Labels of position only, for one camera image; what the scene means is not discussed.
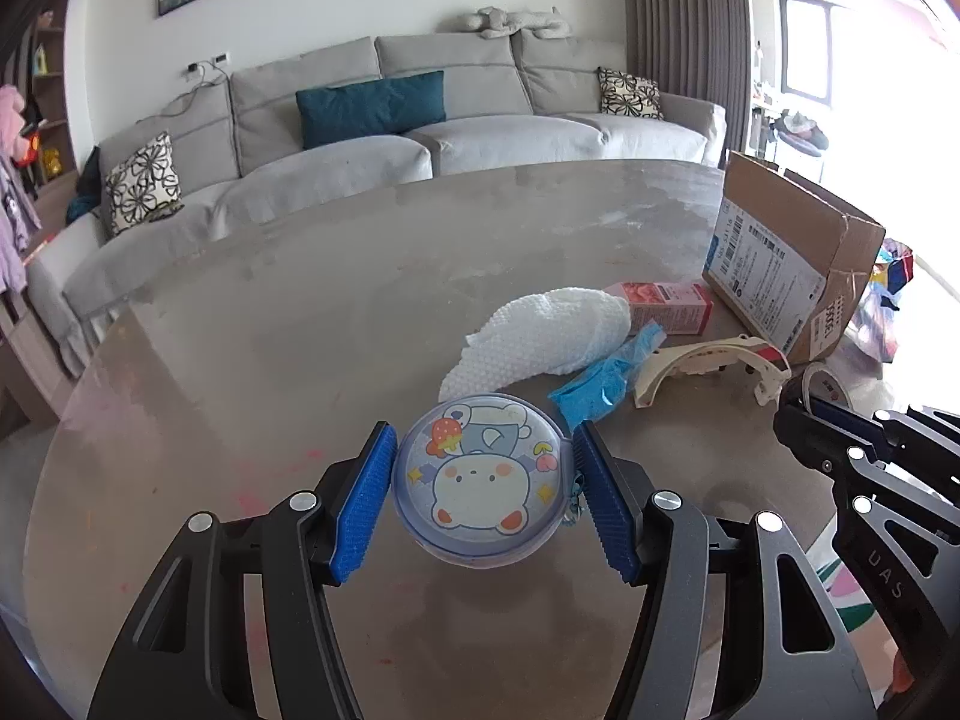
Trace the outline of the blue plastic bag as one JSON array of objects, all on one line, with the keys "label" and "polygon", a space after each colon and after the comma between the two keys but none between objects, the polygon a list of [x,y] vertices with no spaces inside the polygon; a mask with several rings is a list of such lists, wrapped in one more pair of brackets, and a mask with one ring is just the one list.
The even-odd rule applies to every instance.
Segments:
[{"label": "blue plastic bag", "polygon": [[568,431],[573,433],[583,422],[597,422],[612,415],[666,338],[658,322],[650,320],[612,355],[593,362],[578,377],[553,390],[548,398]]}]

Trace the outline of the round bear cartoon case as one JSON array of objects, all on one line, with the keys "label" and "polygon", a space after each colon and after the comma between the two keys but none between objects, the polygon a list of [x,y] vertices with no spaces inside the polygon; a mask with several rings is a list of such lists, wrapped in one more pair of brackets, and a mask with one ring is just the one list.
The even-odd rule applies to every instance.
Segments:
[{"label": "round bear cartoon case", "polygon": [[573,449],[537,406],[511,395],[446,401],[398,444],[395,508],[439,561],[498,569],[540,550],[574,491]]}]

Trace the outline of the tape roll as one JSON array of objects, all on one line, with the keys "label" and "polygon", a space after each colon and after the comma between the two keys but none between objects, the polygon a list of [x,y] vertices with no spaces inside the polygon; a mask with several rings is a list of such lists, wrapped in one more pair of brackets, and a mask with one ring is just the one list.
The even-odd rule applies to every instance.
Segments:
[{"label": "tape roll", "polygon": [[851,399],[843,382],[833,374],[825,362],[811,362],[800,374],[800,398],[807,413],[814,411],[814,401],[850,408]]}]

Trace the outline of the cream curved plastic piece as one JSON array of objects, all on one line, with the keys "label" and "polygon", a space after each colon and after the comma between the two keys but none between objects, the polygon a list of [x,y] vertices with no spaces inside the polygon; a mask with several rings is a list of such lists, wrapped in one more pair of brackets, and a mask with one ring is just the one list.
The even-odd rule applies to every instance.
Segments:
[{"label": "cream curved plastic piece", "polygon": [[758,376],[754,397],[765,406],[793,377],[793,369],[781,351],[763,338],[739,335],[722,340],[702,341],[658,348],[636,374],[633,403],[638,410],[651,408],[661,385],[671,377],[706,376],[742,366]]}]

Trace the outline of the colourful plastic bag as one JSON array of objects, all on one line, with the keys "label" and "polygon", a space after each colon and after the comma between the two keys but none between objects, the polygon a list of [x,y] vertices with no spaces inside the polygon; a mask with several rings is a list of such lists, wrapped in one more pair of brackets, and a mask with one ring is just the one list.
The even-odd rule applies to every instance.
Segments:
[{"label": "colourful plastic bag", "polygon": [[846,335],[857,349],[880,364],[895,359],[895,317],[900,310],[898,293],[913,279],[914,254],[907,246],[887,238],[875,257],[866,289],[848,323]]}]

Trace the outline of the brown cardboard box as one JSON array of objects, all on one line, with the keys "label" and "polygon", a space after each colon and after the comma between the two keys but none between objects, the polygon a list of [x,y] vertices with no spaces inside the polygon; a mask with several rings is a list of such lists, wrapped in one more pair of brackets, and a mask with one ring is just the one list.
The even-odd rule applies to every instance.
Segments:
[{"label": "brown cardboard box", "polygon": [[882,224],[822,185],[732,153],[703,278],[802,366],[835,351],[884,239]]}]

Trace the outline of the pink carton box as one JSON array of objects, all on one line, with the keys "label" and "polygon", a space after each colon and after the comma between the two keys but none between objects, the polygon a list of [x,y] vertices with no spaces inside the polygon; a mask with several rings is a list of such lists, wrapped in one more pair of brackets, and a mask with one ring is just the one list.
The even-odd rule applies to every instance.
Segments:
[{"label": "pink carton box", "polygon": [[698,283],[620,281],[607,286],[605,292],[626,301],[631,335],[647,322],[656,322],[669,337],[699,337],[715,307],[708,291]]}]

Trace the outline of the white crumpled paper towel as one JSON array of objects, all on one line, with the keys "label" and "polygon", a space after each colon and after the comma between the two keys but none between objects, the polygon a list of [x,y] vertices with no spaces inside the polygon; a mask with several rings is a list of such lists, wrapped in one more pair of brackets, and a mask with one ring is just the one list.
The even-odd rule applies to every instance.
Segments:
[{"label": "white crumpled paper towel", "polygon": [[630,330],[626,299],[600,289],[560,288],[513,299],[466,336],[459,361],[439,385],[438,400],[581,371],[619,348]]}]

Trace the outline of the office chair with clothes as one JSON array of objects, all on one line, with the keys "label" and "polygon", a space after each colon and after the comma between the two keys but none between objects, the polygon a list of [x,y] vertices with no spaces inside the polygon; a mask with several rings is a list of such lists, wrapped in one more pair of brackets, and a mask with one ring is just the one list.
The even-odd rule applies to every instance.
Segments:
[{"label": "office chair with clothes", "polygon": [[830,148],[830,140],[820,125],[800,110],[783,109],[771,124],[771,130],[780,142],[816,160],[823,158]]}]

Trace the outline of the wooden shelf with toys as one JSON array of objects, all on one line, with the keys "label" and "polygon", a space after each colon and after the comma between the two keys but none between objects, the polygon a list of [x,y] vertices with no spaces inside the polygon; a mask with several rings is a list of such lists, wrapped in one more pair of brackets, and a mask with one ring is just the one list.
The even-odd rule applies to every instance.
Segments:
[{"label": "wooden shelf with toys", "polygon": [[[44,0],[11,59],[5,82],[26,98],[26,159],[20,176],[39,216],[25,259],[52,242],[65,227],[76,184],[76,158],[65,91],[65,26],[68,0]],[[71,394],[70,376],[60,362],[49,330],[26,293],[2,294],[2,405],[34,426],[59,422]]]}]

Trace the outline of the floral cushion right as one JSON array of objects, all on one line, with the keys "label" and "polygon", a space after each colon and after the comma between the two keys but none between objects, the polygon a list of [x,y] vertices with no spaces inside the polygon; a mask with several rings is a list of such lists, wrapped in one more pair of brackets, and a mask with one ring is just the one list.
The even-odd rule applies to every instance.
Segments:
[{"label": "floral cushion right", "polygon": [[605,67],[597,68],[597,82],[602,114],[656,121],[664,118],[658,83]]}]

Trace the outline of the floral cushion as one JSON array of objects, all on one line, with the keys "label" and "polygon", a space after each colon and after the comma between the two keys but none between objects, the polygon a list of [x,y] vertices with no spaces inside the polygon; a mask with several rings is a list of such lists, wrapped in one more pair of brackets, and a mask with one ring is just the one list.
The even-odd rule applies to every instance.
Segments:
[{"label": "floral cushion", "polygon": [[664,118],[658,83],[605,67],[597,68],[597,82],[602,114],[656,121]]},{"label": "floral cushion", "polygon": [[161,132],[113,167],[104,179],[107,231],[115,238],[142,224],[166,220],[184,208],[171,135]]}]

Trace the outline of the grey curtain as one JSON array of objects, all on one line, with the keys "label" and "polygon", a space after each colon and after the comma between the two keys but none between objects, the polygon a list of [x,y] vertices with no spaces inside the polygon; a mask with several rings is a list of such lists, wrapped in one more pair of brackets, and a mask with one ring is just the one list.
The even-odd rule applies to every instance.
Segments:
[{"label": "grey curtain", "polygon": [[628,65],[664,93],[726,110],[722,148],[747,143],[754,36],[750,0],[625,0]]}]

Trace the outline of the floral cushion left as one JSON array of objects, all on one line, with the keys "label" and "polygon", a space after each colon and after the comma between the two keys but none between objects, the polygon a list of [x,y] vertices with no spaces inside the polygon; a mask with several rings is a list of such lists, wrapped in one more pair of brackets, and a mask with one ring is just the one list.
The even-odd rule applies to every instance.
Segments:
[{"label": "floral cushion left", "polygon": [[171,135],[161,132],[113,167],[104,179],[107,231],[115,238],[142,224],[166,220],[184,208]]}]

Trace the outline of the grey fabric sofa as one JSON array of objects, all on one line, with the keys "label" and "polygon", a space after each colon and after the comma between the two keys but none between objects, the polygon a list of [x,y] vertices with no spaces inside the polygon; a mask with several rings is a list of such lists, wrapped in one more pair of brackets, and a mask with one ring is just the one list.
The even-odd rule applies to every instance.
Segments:
[{"label": "grey fabric sofa", "polygon": [[[78,379],[137,289],[241,227],[375,188],[500,167],[590,160],[717,166],[727,130],[719,104],[665,93],[657,119],[602,110],[597,71],[625,67],[622,44],[521,31],[500,39],[363,37],[238,71],[101,143],[98,164],[110,172],[169,135],[184,206],[122,234],[109,232],[104,208],[60,231],[26,268],[32,307]],[[444,75],[445,121],[314,148],[302,141],[300,89],[433,70]]]}]

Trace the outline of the plush toy on sofa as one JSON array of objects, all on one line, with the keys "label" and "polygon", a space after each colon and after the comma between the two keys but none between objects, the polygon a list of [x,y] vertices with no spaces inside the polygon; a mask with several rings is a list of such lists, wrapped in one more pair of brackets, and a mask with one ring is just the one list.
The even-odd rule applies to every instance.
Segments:
[{"label": "plush toy on sofa", "polygon": [[457,16],[457,31],[475,32],[483,39],[511,37],[521,31],[530,31],[539,39],[565,39],[573,34],[568,21],[556,10],[506,11],[487,7],[473,13]]}]

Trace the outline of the teal cushion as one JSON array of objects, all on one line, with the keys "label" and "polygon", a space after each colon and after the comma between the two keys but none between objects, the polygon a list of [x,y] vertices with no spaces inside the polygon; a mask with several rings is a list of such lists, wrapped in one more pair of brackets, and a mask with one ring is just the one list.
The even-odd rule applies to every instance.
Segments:
[{"label": "teal cushion", "polygon": [[404,135],[446,120],[444,71],[303,89],[296,93],[296,105],[304,149],[356,138]]}]

